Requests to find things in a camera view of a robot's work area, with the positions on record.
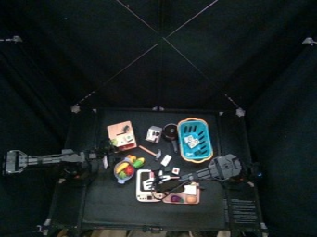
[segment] black backdrop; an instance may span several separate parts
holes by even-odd
[[[315,234],[315,1],[1,1],[1,154],[57,153],[71,106],[246,111],[271,233]],[[54,175],[1,179],[0,233],[32,231]]]

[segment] white corner bracket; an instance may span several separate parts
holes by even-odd
[[[242,110],[240,107],[235,110],[235,114],[236,114],[239,117],[243,117],[244,111]]]
[[[71,107],[72,113],[79,113],[80,112],[80,106],[79,105],[73,105]]]

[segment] blue basket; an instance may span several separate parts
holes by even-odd
[[[187,118],[178,122],[178,139],[180,155],[192,163],[202,163],[212,157],[208,136],[208,124],[198,118]]]

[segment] black object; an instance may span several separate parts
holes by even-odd
[[[176,133],[176,125],[173,123],[168,123],[167,125],[164,125],[163,127],[163,138],[167,141],[172,142],[173,145],[173,151],[175,153],[178,153],[178,144],[176,144],[176,140],[178,140],[178,133]]]
[[[240,160],[231,154],[227,154],[226,156],[214,157],[208,163],[207,168],[200,169],[191,174],[183,175],[179,181],[224,181],[235,176],[239,176],[240,173]]]

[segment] black table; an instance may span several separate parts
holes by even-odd
[[[208,161],[202,164],[186,162],[180,155],[175,154],[171,142],[161,138],[159,144],[153,144],[147,142],[144,137],[152,125],[163,127],[168,123],[176,124],[187,118],[203,119],[208,124],[212,156],[232,154],[242,159],[246,165],[251,163],[243,117],[238,117],[235,111],[219,113],[168,110],[157,112],[108,108],[81,111],[73,115],[65,148],[81,151],[99,147],[108,139],[107,126],[131,121],[137,144],[152,151],[160,149],[161,156],[169,155],[172,157],[169,166],[180,168],[179,175],[183,175],[206,168]],[[159,168],[159,162],[140,148],[113,154],[108,159],[119,161],[127,154],[145,158],[143,168]],[[200,193],[198,205],[172,205],[161,202],[141,203],[135,196],[136,178],[132,177],[124,185],[117,184],[111,166],[107,170],[99,170],[92,184],[83,190],[76,189],[77,193],[73,191],[68,193],[68,189],[58,191],[68,193],[69,200],[65,201],[62,197],[65,204],[61,205],[58,204],[60,199],[54,198],[53,206],[58,208],[52,208],[52,218],[56,219],[53,222],[56,226],[77,229],[115,228],[143,229],[145,231],[220,231],[232,229],[240,231],[242,228],[254,231],[260,229],[255,188],[243,183],[236,184],[235,188],[227,191],[216,181],[200,181],[199,184],[204,190]],[[66,208],[66,202],[72,202],[75,205],[75,200],[77,201],[77,209],[68,216],[76,217],[76,222],[69,222],[60,210]],[[252,211],[254,218],[244,220],[246,216],[242,214],[250,216],[250,213],[242,213],[244,209],[247,212]]]

